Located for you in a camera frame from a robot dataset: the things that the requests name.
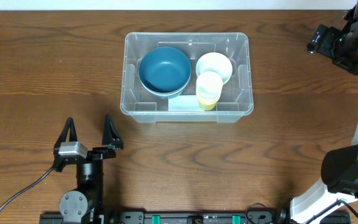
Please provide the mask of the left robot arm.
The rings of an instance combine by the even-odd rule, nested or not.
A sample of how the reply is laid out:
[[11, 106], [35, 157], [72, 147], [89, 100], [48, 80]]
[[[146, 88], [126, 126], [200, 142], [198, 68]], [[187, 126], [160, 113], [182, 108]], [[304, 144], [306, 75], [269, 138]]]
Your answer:
[[73, 118], [69, 117], [53, 147], [52, 170], [62, 172], [76, 166], [76, 188], [63, 194], [59, 202], [62, 223], [103, 223], [103, 161], [113, 159], [124, 149], [112, 117], [105, 116], [102, 143], [88, 149], [76, 135]]

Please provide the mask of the white small bowl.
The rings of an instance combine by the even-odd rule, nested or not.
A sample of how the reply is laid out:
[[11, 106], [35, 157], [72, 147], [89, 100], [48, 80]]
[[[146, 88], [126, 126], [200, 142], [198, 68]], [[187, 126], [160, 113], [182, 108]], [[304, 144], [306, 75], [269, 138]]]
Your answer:
[[233, 73], [233, 67], [228, 57], [217, 52], [206, 53], [196, 63], [196, 75], [204, 72], [215, 72], [223, 80], [225, 85]]

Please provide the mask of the cream cup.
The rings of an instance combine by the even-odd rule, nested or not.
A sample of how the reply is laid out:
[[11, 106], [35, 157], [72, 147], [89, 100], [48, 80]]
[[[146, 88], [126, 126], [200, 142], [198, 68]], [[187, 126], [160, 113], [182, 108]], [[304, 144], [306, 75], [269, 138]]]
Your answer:
[[207, 94], [219, 94], [223, 88], [223, 80], [216, 72], [203, 72], [196, 79], [196, 91]]

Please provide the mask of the yellow cup front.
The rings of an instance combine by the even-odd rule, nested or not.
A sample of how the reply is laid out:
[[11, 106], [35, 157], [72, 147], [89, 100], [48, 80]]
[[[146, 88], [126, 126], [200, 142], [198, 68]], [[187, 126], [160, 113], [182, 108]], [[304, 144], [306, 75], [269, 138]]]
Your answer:
[[205, 111], [209, 111], [209, 110], [212, 110], [214, 109], [216, 106], [216, 103], [213, 103], [213, 104], [199, 104], [199, 107], [202, 109], [202, 110], [205, 110]]

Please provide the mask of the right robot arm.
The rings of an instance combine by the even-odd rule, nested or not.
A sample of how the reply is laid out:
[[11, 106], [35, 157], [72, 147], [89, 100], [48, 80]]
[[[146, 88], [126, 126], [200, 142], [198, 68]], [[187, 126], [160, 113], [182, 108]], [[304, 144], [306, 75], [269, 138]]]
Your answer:
[[[358, 75], [358, 4], [344, 16], [339, 30], [320, 25], [306, 46], [347, 72]], [[329, 151], [321, 164], [321, 177], [305, 193], [290, 201], [282, 220], [287, 223], [320, 223], [341, 206], [358, 201], [358, 122], [351, 145]]]

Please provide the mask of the yellow cup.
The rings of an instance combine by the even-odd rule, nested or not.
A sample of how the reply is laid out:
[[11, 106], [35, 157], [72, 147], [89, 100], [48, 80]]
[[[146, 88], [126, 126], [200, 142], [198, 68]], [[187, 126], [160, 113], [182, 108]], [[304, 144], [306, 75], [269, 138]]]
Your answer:
[[209, 110], [212, 110], [214, 109], [216, 106], [216, 103], [213, 103], [213, 104], [199, 104], [199, 107], [202, 109], [202, 110], [205, 110], [205, 111], [209, 111]]
[[198, 103], [202, 106], [216, 105], [219, 100], [206, 100], [198, 98]]

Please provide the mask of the dark blue bowl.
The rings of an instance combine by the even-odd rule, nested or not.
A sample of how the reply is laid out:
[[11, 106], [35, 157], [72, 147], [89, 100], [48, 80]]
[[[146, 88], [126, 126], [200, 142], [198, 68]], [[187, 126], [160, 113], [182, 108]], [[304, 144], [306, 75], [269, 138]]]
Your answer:
[[182, 88], [179, 89], [177, 91], [173, 91], [173, 92], [169, 92], [169, 93], [159, 93], [156, 91], [151, 91], [147, 88], [143, 88], [140, 91], [140, 96], [141, 97], [157, 97], [157, 98], [161, 98], [161, 99], [170, 99], [170, 98], [175, 98], [180, 96], [182, 93], [184, 93], [186, 90], [186, 88]]
[[139, 78], [151, 93], [174, 95], [183, 91], [190, 82], [191, 63], [181, 50], [159, 47], [140, 61]]

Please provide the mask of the pink cup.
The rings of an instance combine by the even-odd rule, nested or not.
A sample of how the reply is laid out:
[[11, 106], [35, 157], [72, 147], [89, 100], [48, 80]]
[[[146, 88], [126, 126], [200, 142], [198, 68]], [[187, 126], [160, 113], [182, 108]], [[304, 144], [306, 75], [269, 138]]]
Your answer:
[[207, 97], [202, 97], [202, 96], [196, 96], [197, 100], [199, 101], [205, 101], [205, 102], [214, 102], [214, 101], [219, 101], [220, 99], [220, 95], [216, 96], [216, 97], [212, 97], [212, 98], [207, 98]]

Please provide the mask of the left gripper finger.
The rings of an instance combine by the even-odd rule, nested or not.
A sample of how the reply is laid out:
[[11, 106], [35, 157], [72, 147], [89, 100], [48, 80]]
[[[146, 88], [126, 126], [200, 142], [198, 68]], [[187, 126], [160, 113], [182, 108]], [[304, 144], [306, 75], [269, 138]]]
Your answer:
[[110, 114], [105, 116], [102, 145], [114, 150], [124, 149], [123, 140], [119, 136]]
[[69, 137], [69, 142], [77, 141], [76, 129], [74, 120], [72, 117], [67, 118], [66, 123], [61, 131], [56, 143], [54, 144], [54, 149], [58, 149], [61, 146], [61, 143], [67, 141], [67, 137]]

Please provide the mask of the light blue cup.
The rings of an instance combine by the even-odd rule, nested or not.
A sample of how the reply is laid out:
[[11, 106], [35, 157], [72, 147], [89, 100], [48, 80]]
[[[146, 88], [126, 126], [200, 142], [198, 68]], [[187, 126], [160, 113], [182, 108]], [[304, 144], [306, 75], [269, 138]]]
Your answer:
[[220, 93], [203, 93], [203, 92], [197, 92], [198, 96], [202, 96], [202, 97], [207, 97], [207, 98], [212, 98], [212, 97], [216, 97], [216, 96], [221, 96]]

